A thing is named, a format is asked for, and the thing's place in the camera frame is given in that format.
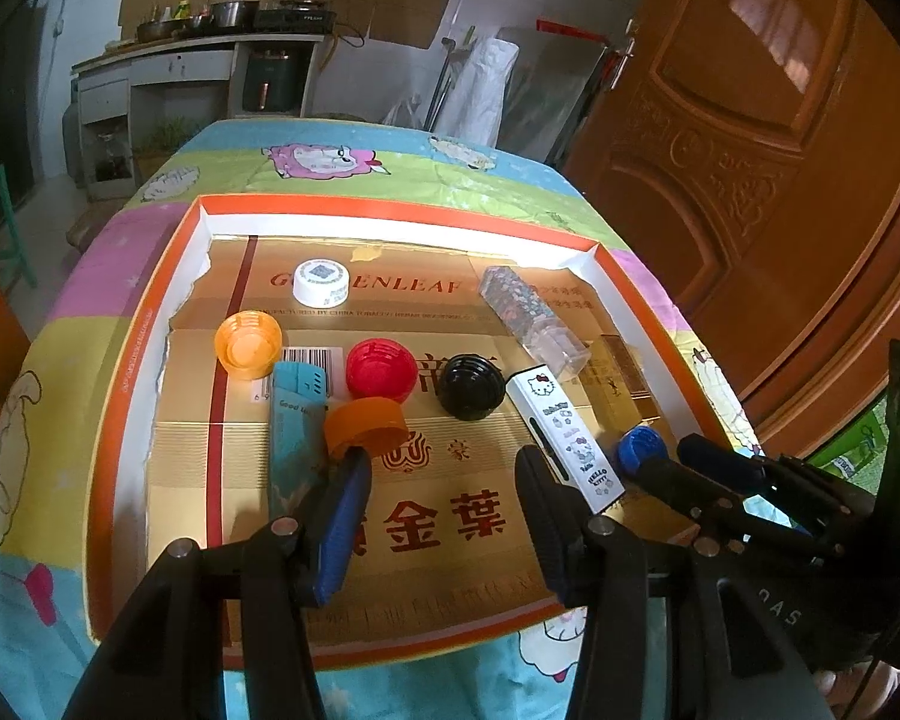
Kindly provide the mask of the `white hello kitty box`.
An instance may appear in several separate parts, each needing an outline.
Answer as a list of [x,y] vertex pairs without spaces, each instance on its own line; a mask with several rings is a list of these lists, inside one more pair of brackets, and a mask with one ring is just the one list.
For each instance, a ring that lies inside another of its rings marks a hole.
[[574,486],[592,514],[603,514],[621,499],[621,479],[548,366],[510,376],[505,392],[548,457],[557,479]]

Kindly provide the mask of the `blue bottle cap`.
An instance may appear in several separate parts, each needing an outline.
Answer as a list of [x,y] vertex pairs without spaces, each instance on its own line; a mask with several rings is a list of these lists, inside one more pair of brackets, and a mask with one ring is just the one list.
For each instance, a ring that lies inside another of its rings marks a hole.
[[633,427],[619,439],[616,445],[617,465],[629,476],[637,475],[640,465],[651,458],[668,458],[667,444],[653,427]]

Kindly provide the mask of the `orange bottle cap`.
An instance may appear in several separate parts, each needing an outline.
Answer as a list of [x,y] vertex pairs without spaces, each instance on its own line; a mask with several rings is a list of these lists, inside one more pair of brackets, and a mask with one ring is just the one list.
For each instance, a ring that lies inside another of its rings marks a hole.
[[271,374],[283,352],[283,329],[261,310],[240,310],[214,333],[214,353],[235,380],[260,380]]
[[341,460],[354,447],[375,458],[406,444],[409,427],[396,401],[382,397],[357,398],[328,411],[323,434],[328,456],[333,460]]

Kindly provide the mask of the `gold lighter box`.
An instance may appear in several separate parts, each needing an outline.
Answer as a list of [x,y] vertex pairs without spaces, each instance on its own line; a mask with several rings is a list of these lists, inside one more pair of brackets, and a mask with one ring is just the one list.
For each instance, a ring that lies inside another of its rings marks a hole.
[[619,335],[601,335],[592,344],[592,361],[610,365],[611,379],[621,385],[642,421],[652,421],[660,416],[639,359]]

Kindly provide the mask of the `teal rectangular box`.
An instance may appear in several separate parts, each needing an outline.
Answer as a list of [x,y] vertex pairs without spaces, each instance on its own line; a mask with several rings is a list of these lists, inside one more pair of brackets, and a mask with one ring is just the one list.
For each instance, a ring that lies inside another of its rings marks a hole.
[[308,362],[278,361],[271,374],[268,517],[290,515],[317,484],[326,460],[328,380]]

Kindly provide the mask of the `black bottle cap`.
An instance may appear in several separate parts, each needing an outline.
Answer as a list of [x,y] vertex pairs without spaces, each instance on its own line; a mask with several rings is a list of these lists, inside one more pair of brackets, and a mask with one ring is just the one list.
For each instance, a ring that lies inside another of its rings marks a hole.
[[499,408],[505,397],[500,369],[480,355],[456,355],[440,369],[437,400],[453,418],[479,421]]

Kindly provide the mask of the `clear plastic rectangular box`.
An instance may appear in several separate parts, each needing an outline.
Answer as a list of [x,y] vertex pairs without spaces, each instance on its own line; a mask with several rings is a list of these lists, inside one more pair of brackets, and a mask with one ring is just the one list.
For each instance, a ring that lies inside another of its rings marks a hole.
[[479,294],[528,355],[560,380],[577,377],[590,349],[510,266],[484,270]]

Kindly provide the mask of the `red bottle cap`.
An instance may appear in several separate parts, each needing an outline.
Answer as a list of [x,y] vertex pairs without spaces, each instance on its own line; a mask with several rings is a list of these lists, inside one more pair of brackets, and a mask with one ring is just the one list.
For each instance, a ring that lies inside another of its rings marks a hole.
[[418,383],[418,363],[402,344],[368,338],[347,353],[346,385],[354,398],[382,397],[403,403]]

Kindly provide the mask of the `white round cap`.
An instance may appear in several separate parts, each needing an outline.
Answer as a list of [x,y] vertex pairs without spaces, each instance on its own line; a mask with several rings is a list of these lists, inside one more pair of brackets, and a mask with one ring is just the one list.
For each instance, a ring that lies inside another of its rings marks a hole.
[[292,275],[292,296],[310,309],[333,309],[349,296],[351,277],[340,262],[310,259],[299,263]]

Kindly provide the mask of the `shallow orange-rimmed cardboard tray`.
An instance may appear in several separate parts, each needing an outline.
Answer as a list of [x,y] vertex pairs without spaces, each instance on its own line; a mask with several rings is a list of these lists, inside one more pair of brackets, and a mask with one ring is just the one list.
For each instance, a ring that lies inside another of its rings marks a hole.
[[318,668],[416,660],[553,617],[518,508],[533,433],[512,400],[450,415],[459,355],[504,376],[533,358],[482,299],[513,268],[592,359],[560,378],[579,457],[646,422],[724,428],[621,265],[592,239],[470,211],[318,195],[203,195],[142,291],[95,443],[84,548],[102,639],[165,546],[237,543],[294,511],[347,449],[372,458],[349,566],[305,618]]

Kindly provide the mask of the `colourful cartoon tablecloth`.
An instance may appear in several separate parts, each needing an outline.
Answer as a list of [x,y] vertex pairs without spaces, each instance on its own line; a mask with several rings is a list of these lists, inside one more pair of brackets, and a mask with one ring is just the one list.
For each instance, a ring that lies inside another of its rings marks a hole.
[[756,445],[736,395],[663,286],[554,169],[406,128],[336,121],[217,122],[183,146],[80,257],[27,355],[14,362],[0,449],[25,434],[25,473],[0,515],[0,692],[22,718],[56,718],[92,645],[79,596],[77,498],[131,314],[191,200],[300,193],[441,206],[601,242],[655,314],[736,449]]

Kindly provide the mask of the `right wooden door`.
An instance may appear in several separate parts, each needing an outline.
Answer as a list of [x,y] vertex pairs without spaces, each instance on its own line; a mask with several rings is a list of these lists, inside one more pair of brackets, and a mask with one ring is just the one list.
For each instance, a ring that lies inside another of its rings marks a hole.
[[764,449],[806,455],[900,338],[900,47],[865,0],[644,0],[567,177]]

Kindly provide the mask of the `white hanging plastic bag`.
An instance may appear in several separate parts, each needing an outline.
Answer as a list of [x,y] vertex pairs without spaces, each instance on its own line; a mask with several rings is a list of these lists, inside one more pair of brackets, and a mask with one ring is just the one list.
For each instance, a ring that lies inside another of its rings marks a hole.
[[481,37],[450,82],[434,124],[437,137],[494,148],[504,115],[505,91],[520,49],[498,37]]

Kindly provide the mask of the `kitchen counter cabinet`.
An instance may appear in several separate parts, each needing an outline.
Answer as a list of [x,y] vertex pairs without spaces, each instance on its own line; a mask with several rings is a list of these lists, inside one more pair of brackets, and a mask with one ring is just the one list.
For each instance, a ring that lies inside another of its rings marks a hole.
[[126,199],[221,119],[312,112],[321,34],[219,34],[131,46],[73,67],[89,199]]

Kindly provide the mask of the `metal cooking pot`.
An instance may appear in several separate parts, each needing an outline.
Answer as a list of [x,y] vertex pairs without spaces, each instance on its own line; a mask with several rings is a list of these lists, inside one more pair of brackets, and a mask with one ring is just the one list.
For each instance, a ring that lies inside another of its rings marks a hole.
[[221,31],[247,32],[255,25],[258,0],[224,0],[211,5],[212,26]]

